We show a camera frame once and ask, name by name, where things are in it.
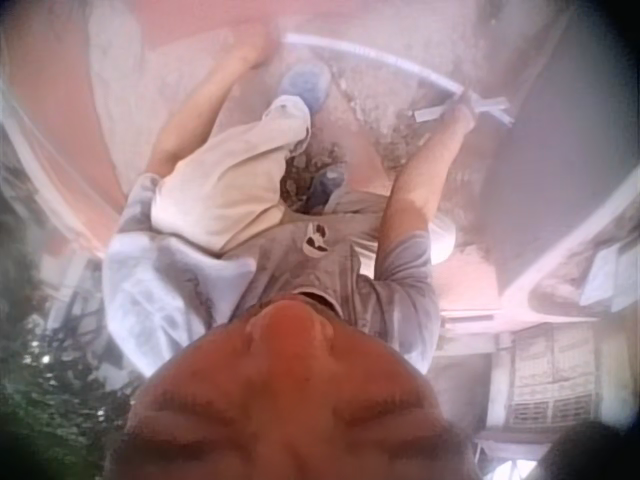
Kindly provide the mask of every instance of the pant leg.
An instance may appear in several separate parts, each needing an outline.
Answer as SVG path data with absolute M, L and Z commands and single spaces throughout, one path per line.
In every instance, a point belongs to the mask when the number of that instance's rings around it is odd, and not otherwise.
M 304 149 L 310 125 L 302 100 L 282 96 L 259 122 L 210 138 L 158 187 L 153 227 L 222 254 L 279 224 L 286 159 Z
M 374 193 L 338 190 L 333 194 L 325 214 L 356 214 L 350 222 L 357 225 L 357 233 L 351 241 L 360 257 L 360 273 L 373 278 L 376 252 L 378 250 L 378 230 L 382 221 L 388 197 Z M 456 227 L 445 215 L 437 213 L 429 224 L 431 237 L 431 263 L 444 262 L 453 253 L 456 243 Z

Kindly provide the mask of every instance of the person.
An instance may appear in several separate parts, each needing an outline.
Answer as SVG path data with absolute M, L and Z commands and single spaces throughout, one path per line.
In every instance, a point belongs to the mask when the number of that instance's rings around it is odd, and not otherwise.
M 338 188 L 335 172 L 314 180 L 322 215 L 290 212 L 286 158 L 330 82 L 294 67 L 259 122 L 210 138 L 233 85 L 277 48 L 264 26 L 241 33 L 160 132 L 105 256 L 109 330 L 150 377 L 107 478 L 477 478 L 424 377 L 432 247 L 452 248 L 433 225 L 472 108 L 451 105 L 390 194 L 360 142 Z

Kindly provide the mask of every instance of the shirt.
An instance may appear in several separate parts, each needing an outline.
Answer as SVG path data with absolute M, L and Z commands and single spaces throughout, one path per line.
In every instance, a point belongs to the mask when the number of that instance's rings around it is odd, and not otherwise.
M 357 214 L 278 225 L 216 258 L 154 231 L 151 204 L 159 182 L 155 175 L 140 177 L 103 263 L 108 329 L 144 375 L 257 303 L 303 292 L 321 295 L 344 322 L 426 372 L 440 329 L 428 232 L 393 245 L 378 259 L 375 280 L 359 273 L 348 240 Z

